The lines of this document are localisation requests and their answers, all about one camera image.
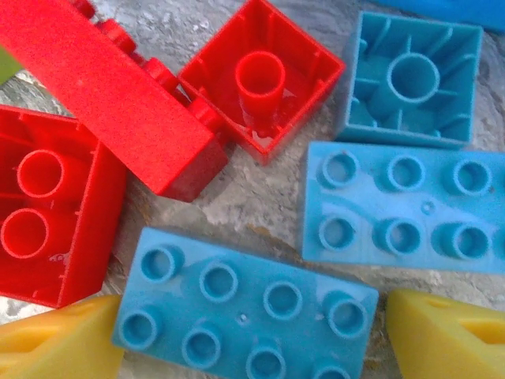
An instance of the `concrete surface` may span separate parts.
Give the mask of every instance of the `concrete surface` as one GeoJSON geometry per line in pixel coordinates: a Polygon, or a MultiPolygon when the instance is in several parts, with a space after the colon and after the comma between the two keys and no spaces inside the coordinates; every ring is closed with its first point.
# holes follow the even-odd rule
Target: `concrete surface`
{"type": "MultiPolygon", "coordinates": [[[[340,54],[355,28],[360,9],[384,10],[356,0],[274,0],[287,16],[340,54]]],[[[156,56],[177,72],[240,6],[237,0],[97,0],[100,17],[115,17],[132,33],[140,52],[156,56]]],[[[64,108],[26,73],[0,89],[0,101],[51,113],[64,108]]],[[[144,225],[177,226],[244,248],[300,262],[294,248],[300,159],[313,139],[329,139],[334,104],[329,101],[270,166],[260,167],[241,149],[230,164],[192,204],[157,198],[135,178],[129,180],[114,258],[104,293],[121,293],[140,229],[144,225]]],[[[472,149],[505,148],[505,37],[484,37],[472,149]]],[[[396,287],[417,288],[505,311],[505,277],[394,268],[311,265],[349,273],[382,292],[363,379],[399,379],[387,334],[384,305],[396,287]]],[[[0,298],[0,324],[46,310],[0,298]]],[[[196,371],[127,353],[121,379],[204,378],[196,371]]]]}

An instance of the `blue block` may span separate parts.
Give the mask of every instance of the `blue block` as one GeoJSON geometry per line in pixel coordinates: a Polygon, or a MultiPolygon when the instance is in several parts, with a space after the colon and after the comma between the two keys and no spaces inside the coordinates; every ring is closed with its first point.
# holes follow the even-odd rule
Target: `blue block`
{"type": "Polygon", "coordinates": [[[503,0],[372,0],[384,6],[424,14],[450,22],[482,25],[494,32],[505,33],[503,0]]]}
{"type": "Polygon", "coordinates": [[[505,154],[312,142],[308,261],[505,273],[505,154]]]}
{"type": "Polygon", "coordinates": [[[113,342],[233,379],[358,379],[377,290],[145,228],[113,342]]]}
{"type": "Polygon", "coordinates": [[[336,138],[459,149],[472,140],[482,28],[363,12],[343,52],[336,138]]]}

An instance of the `red toy brick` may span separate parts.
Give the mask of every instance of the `red toy brick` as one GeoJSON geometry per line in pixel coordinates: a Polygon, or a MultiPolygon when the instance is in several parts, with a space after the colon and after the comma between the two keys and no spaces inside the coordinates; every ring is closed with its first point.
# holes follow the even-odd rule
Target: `red toy brick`
{"type": "Polygon", "coordinates": [[[300,129],[344,63],[264,0],[249,0],[178,77],[261,163],[300,129]]]}
{"type": "Polygon", "coordinates": [[[223,140],[185,109],[161,62],[93,14],[86,0],[5,2],[0,45],[153,192],[192,201],[226,165],[223,140]]]}
{"type": "Polygon", "coordinates": [[[61,307],[102,288],[126,168],[76,119],[0,106],[0,295],[61,307]]]}

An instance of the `red square block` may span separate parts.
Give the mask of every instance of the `red square block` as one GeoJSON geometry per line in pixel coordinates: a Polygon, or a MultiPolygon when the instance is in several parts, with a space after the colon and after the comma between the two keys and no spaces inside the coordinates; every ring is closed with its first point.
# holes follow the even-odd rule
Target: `red square block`
{"type": "Polygon", "coordinates": [[[190,97],[204,98],[233,139],[261,163],[330,94],[345,65],[264,0],[249,0],[182,69],[190,97]]]}
{"type": "Polygon", "coordinates": [[[76,119],[0,106],[0,295],[61,307],[99,291],[126,169],[76,119]]]}
{"type": "Polygon", "coordinates": [[[210,111],[192,114],[177,78],[146,61],[87,0],[2,4],[0,45],[154,193],[192,201],[227,163],[210,111]]]}

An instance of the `blue square block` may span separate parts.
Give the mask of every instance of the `blue square block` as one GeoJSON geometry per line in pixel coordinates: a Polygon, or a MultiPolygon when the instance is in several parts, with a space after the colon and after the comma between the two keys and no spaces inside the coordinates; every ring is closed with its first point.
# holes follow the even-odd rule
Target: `blue square block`
{"type": "Polygon", "coordinates": [[[233,379],[358,379],[377,290],[145,228],[113,342],[233,379]]]}
{"type": "Polygon", "coordinates": [[[481,38],[480,27],[361,13],[343,53],[337,139],[469,144],[481,38]]]}
{"type": "Polygon", "coordinates": [[[302,256],[504,274],[504,163],[503,153],[312,142],[302,256]]]}
{"type": "Polygon", "coordinates": [[[372,0],[407,12],[424,14],[450,22],[482,25],[494,32],[505,33],[503,0],[372,0]]]}

